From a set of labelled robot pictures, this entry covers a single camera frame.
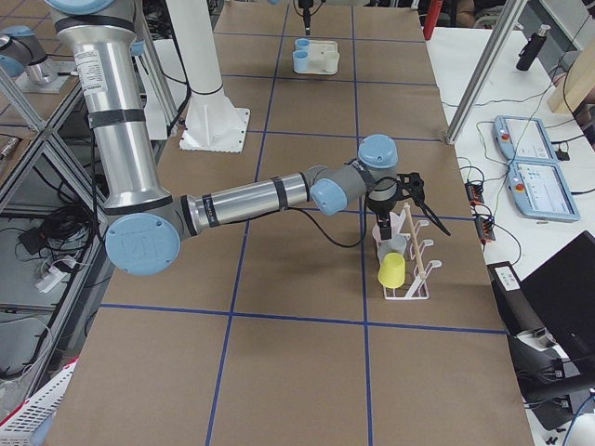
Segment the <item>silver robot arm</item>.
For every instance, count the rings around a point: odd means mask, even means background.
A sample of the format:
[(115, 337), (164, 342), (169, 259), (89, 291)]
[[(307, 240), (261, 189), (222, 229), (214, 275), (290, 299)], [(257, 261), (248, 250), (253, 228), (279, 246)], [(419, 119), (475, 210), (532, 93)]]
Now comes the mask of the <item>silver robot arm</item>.
[(119, 269), (153, 275), (178, 257), (181, 243), (208, 228), (242, 223), (314, 202), (331, 216), (362, 197), (395, 204), (394, 140), (365, 138), (339, 169), (322, 165), (228, 190), (173, 196), (157, 174), (133, 67), (132, 50), (149, 36), (138, 1), (53, 1), (60, 41), (73, 53), (109, 195), (105, 248)]

